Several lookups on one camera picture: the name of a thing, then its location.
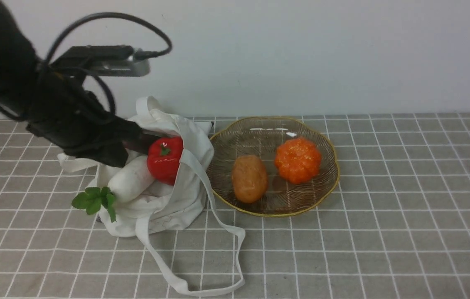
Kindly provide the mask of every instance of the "daikon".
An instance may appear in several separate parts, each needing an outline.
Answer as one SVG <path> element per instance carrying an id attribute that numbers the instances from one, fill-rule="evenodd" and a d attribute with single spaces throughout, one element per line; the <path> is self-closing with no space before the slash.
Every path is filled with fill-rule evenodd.
<path id="1" fill-rule="evenodd" d="M 117 202 L 134 200 L 155 181 L 148 170 L 146 160 L 147 156 L 136 157 L 109 180 L 107 186 L 117 198 Z"/>

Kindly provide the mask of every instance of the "plate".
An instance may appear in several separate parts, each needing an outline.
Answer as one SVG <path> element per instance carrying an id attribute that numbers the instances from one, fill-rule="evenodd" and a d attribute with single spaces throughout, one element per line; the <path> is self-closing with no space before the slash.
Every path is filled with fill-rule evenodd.
<path id="1" fill-rule="evenodd" d="M 304 137 L 322 153 L 320 172 L 311 181 L 293 185 L 277 174 L 273 164 L 277 147 L 287 140 Z M 211 137 L 214 157 L 207 168 L 212 189 L 228 206 L 254 216 L 294 216 L 318 206 L 336 188 L 340 167 L 333 144 L 326 136 L 296 119 L 250 117 L 235 121 Z M 242 155 L 256 155 L 265 163 L 268 190 L 261 199 L 245 204 L 233 191 L 231 169 Z"/>

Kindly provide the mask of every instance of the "orange vegetable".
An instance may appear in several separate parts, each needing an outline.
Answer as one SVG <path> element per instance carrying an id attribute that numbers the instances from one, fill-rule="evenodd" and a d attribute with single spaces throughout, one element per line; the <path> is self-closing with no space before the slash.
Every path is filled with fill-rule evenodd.
<path id="1" fill-rule="evenodd" d="M 233 191 L 243 203 L 253 203 L 268 189 L 268 174 L 263 161 L 255 155 L 238 157 L 231 171 Z"/>
<path id="2" fill-rule="evenodd" d="M 279 175 L 292 184 L 310 181 L 320 172 L 320 163 L 322 154 L 313 142 L 303 137 L 281 144 L 273 161 Z"/>

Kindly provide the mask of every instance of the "red bell pepper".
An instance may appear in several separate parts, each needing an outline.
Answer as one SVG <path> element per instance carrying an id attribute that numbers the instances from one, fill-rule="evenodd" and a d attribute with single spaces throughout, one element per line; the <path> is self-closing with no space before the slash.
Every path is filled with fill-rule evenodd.
<path id="1" fill-rule="evenodd" d="M 156 180 L 174 186 L 182 154 L 183 140 L 181 137 L 160 138 L 148 149 L 146 163 L 150 174 Z"/>

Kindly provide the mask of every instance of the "fake vegetable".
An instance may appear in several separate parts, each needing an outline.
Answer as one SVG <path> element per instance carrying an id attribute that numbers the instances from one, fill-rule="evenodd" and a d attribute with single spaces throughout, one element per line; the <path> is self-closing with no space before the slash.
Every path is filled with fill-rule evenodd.
<path id="1" fill-rule="evenodd" d="M 148 150 L 148 169 L 158 181 L 174 186 L 182 154 L 181 137 L 160 138 Z"/>
<path id="2" fill-rule="evenodd" d="M 146 156 L 139 156 L 126 164 L 108 182 L 107 187 L 89 187 L 79 193 L 72 206 L 94 215 L 103 206 L 111 218 L 117 221 L 115 202 L 126 203 L 138 197 L 155 180 L 146 166 Z"/>
<path id="3" fill-rule="evenodd" d="M 231 181 L 235 197 L 243 203 L 258 201 L 268 189 L 266 167 L 255 155 L 241 156 L 235 160 Z"/>
<path id="4" fill-rule="evenodd" d="M 279 175 L 292 184 L 310 181 L 320 172 L 322 154 L 310 140 L 299 137 L 277 148 L 273 161 Z"/>
<path id="5" fill-rule="evenodd" d="M 108 187 L 89 187 L 74 197 L 72 206 L 79 210 L 85 210 L 87 215 L 96 214 L 104 206 L 109 213 L 111 222 L 114 223 L 117 221 L 115 209 L 113 208 L 115 200 L 115 195 L 111 193 Z"/>
<path id="6" fill-rule="evenodd" d="M 136 199 L 155 178 L 146 166 L 146 156 L 139 156 L 127 163 L 107 184 L 119 203 L 127 203 Z"/>

